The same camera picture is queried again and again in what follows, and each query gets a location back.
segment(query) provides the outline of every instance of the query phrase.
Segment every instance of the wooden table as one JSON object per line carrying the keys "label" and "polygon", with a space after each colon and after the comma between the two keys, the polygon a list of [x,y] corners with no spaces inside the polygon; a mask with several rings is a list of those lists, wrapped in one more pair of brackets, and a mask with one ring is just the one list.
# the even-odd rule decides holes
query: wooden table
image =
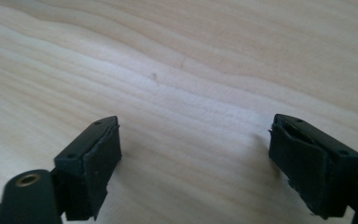
{"label": "wooden table", "polygon": [[98,223],[351,223],[274,169],[276,113],[358,150],[358,1],[0,0],[0,197],[117,115]]}

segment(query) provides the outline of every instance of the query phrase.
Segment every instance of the wooden surface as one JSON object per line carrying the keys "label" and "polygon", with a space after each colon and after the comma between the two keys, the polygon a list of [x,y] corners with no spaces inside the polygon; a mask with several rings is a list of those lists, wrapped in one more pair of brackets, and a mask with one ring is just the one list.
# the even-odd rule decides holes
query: wooden surface
{"label": "wooden surface", "polygon": [[0,197],[117,115],[98,223],[350,223],[270,163],[276,113],[358,150],[358,1],[0,0]]}

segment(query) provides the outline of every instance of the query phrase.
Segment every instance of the tabletop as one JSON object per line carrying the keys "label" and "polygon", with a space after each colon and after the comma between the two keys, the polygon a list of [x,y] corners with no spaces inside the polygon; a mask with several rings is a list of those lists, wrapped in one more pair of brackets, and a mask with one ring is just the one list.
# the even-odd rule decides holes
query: tabletop
{"label": "tabletop", "polygon": [[358,151],[358,1],[0,0],[0,200],[116,115],[97,223],[351,223],[269,160],[278,113]]}

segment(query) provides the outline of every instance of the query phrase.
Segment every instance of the black mechanical part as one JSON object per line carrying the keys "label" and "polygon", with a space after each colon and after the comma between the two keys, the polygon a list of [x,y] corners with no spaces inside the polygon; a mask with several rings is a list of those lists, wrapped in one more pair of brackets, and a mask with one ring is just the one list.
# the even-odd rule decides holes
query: black mechanical part
{"label": "black mechanical part", "polygon": [[358,152],[302,119],[275,115],[269,157],[289,178],[310,211],[343,217],[347,205],[358,223]]}
{"label": "black mechanical part", "polygon": [[121,159],[117,117],[93,122],[56,158],[51,171],[17,175],[6,185],[0,224],[62,223],[97,218]]}

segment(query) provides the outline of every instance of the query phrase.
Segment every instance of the black bracket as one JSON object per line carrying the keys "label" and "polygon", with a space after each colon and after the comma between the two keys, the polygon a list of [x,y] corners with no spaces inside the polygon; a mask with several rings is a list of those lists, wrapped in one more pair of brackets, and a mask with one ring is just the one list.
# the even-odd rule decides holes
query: black bracket
{"label": "black bracket", "polygon": [[95,219],[106,186],[121,159],[117,117],[93,122],[55,159],[55,168],[33,170],[7,182],[0,224],[62,223]]}
{"label": "black bracket", "polygon": [[270,133],[269,157],[310,211],[343,217],[349,205],[358,223],[358,152],[290,116],[275,115]]}

